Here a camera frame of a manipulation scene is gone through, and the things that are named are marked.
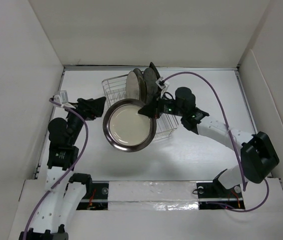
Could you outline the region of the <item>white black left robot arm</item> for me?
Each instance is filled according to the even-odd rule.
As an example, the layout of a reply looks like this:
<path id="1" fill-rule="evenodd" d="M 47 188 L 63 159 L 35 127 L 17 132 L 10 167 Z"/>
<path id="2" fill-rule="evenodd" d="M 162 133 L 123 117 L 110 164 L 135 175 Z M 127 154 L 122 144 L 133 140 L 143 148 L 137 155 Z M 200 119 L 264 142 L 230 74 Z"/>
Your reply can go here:
<path id="1" fill-rule="evenodd" d="M 56 94 L 50 103 L 67 112 L 48 124 L 48 160 L 44 195 L 32 210 L 21 240 L 67 240 L 67 226 L 80 201 L 94 194 L 90 174 L 75 173 L 89 139 L 88 121 L 102 117 L 106 97 L 70 103 Z"/>

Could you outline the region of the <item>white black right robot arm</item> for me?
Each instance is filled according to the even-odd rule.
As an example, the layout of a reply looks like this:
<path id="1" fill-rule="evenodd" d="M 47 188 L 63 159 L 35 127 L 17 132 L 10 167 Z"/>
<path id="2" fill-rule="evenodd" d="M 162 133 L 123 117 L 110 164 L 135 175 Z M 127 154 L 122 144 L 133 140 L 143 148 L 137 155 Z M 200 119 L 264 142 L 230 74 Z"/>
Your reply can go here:
<path id="1" fill-rule="evenodd" d="M 161 114 L 179 116 L 185 129 L 208 137 L 234 151 L 239 157 L 236 166 L 223 170 L 214 178 L 212 190 L 219 197 L 225 196 L 239 184 L 261 183 L 280 160 L 269 136 L 230 128 L 196 106 L 196 97 L 187 87 L 179 87 L 175 98 L 154 98 L 139 110 L 139 114 L 157 119 Z"/>

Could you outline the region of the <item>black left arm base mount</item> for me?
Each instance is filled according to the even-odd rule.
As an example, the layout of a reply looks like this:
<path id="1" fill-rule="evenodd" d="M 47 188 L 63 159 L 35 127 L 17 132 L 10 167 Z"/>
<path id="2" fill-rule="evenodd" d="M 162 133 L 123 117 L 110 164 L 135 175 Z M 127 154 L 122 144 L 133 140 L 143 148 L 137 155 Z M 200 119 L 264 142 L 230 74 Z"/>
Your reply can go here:
<path id="1" fill-rule="evenodd" d="M 109 182 L 93 181 L 92 190 L 87 193 L 77 206 L 78 211 L 108 210 Z"/>

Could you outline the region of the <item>beige plate with brown rim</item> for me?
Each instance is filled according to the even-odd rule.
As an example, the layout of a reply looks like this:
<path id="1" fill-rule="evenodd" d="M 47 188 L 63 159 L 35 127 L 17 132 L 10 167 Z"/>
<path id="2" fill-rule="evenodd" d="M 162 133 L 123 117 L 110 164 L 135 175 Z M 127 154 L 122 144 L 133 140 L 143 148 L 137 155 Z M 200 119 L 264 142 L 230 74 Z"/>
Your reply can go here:
<path id="1" fill-rule="evenodd" d="M 144 106 L 140 100 L 126 98 L 108 108 L 102 130 L 114 149 L 125 153 L 138 152 L 153 141 L 157 122 L 154 118 L 139 114 Z"/>

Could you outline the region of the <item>black square floral plate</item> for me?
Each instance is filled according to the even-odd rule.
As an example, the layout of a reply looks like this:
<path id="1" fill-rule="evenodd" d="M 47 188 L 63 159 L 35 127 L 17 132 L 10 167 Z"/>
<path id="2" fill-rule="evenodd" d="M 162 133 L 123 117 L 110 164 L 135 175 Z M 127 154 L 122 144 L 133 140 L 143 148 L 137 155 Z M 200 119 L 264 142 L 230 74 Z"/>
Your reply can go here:
<path id="1" fill-rule="evenodd" d="M 158 86 L 156 82 L 161 77 L 161 75 L 152 61 L 150 62 L 149 67 L 152 69 L 152 72 L 150 74 L 152 93 L 154 96 L 158 98 L 161 94 L 161 88 Z"/>

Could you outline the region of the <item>grey round deer plate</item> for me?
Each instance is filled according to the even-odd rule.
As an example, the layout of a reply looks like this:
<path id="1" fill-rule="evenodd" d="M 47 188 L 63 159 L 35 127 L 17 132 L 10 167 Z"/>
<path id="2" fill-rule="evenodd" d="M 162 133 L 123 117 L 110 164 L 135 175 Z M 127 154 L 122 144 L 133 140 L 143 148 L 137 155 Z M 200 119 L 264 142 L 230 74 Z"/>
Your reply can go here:
<path id="1" fill-rule="evenodd" d="M 148 105 L 158 93 L 158 85 L 156 84 L 157 77 L 155 71 L 148 67 L 143 72 L 143 78 L 146 85 L 146 100 L 145 104 Z"/>

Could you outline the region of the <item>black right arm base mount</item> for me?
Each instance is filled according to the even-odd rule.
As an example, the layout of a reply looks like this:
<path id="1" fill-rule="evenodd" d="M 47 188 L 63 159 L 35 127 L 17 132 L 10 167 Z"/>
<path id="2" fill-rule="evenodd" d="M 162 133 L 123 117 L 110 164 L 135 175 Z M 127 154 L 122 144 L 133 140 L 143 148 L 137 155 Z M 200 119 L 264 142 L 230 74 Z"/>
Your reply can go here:
<path id="1" fill-rule="evenodd" d="M 200 210 L 245 209 L 240 185 L 226 189 L 213 181 L 198 181 L 192 193 L 197 196 Z"/>

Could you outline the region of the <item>black rimmed striped round plate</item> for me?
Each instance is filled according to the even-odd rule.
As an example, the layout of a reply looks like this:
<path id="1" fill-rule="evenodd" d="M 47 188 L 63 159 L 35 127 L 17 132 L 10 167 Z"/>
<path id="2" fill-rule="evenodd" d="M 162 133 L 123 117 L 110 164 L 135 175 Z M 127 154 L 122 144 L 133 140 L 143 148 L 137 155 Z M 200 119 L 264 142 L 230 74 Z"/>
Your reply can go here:
<path id="1" fill-rule="evenodd" d="M 139 100 L 146 103 L 147 100 L 147 86 L 142 71 L 139 68 L 133 70 L 137 77 L 139 87 Z"/>

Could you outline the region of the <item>beige plate with tree pattern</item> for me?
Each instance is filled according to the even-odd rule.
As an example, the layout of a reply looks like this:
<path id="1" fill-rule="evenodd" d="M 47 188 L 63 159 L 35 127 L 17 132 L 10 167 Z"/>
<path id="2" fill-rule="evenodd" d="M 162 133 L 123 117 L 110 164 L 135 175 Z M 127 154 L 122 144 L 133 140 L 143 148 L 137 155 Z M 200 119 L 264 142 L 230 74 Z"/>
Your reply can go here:
<path id="1" fill-rule="evenodd" d="M 141 100 L 139 76 L 140 71 L 137 69 L 128 73 L 125 85 L 125 95 L 127 99 Z"/>

